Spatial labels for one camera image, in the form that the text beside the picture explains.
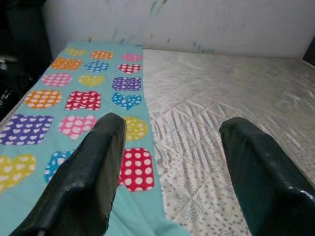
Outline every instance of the mattress cover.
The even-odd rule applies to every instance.
[[[250,235],[220,124],[244,117],[315,183],[315,69],[299,59],[144,51],[144,93],[166,217],[191,235]]]

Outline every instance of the yellow polka dot heart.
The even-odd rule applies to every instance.
[[[142,139],[148,132],[148,126],[136,117],[125,117],[127,123],[126,141]]]
[[[24,99],[24,103],[32,109],[46,109],[61,102],[62,95],[57,90],[35,90]]]
[[[85,86],[93,87],[100,85],[105,80],[105,76],[98,75],[98,76],[92,76],[92,75],[82,75],[79,78],[79,82]]]
[[[32,174],[35,167],[36,159],[30,154],[16,156],[12,161],[0,156],[0,194]]]
[[[77,50],[75,48],[67,48],[65,51],[73,57],[81,56],[87,53],[86,50]]]

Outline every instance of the bed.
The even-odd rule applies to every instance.
[[[168,219],[196,236],[250,235],[219,134],[220,124],[234,116],[271,134],[315,182],[313,67],[298,59],[159,50],[144,50],[143,61]]]

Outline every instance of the heart pattern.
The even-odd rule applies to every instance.
[[[100,85],[105,80],[105,76],[98,75],[98,76],[92,76],[92,75],[82,75],[79,78],[79,82],[85,86],[93,87]]]
[[[144,148],[125,149],[119,185],[131,192],[150,190],[154,187],[152,156]]]
[[[63,87],[71,82],[72,76],[66,73],[48,74],[43,75],[41,80],[46,86]]]
[[[112,97],[112,101],[118,106],[124,107],[128,111],[133,106],[140,104],[141,96],[140,95],[123,96],[116,92]]]
[[[90,57],[99,60],[111,60],[113,59],[114,53],[107,51],[92,51]]]
[[[35,90],[24,99],[24,103],[32,109],[46,109],[61,102],[62,95],[57,90]]]
[[[0,133],[0,143],[3,145],[40,144],[53,120],[52,116],[15,114]]]
[[[148,132],[147,124],[136,117],[125,117],[127,124],[126,141],[142,139]]]
[[[0,194],[34,172],[36,159],[31,154],[16,156],[12,161],[0,156]]]
[[[122,72],[126,73],[126,74],[132,74],[134,72],[137,72],[139,70],[141,70],[141,65],[139,64],[120,64],[118,66],[118,69],[120,69]]]
[[[50,66],[56,70],[76,70],[80,67],[81,63],[82,60],[59,57]]]
[[[75,48],[67,48],[65,50],[70,56],[73,56],[73,57],[78,57],[78,56],[82,56],[84,54],[87,53],[86,50],[77,50]]]
[[[108,67],[109,67],[108,63],[100,60],[94,60],[92,62],[85,64],[84,68],[92,72],[100,72],[102,70],[107,70]]]
[[[72,92],[65,105],[66,110],[88,109],[97,111],[100,109],[101,95],[96,91]]]
[[[126,78],[117,77],[114,78],[112,88],[116,91],[130,90],[139,91],[141,90],[141,78]]]
[[[127,53],[122,55],[122,59],[126,61],[137,62],[142,60],[142,56],[140,54]]]
[[[46,168],[45,168],[45,173],[44,177],[47,183],[52,179],[54,174],[56,173],[57,169],[59,166],[67,160],[73,151],[55,151],[50,158],[50,161],[48,162]]]
[[[60,122],[59,130],[70,139],[76,140],[84,132],[90,131],[96,121],[97,118],[92,115],[86,117],[68,116]]]

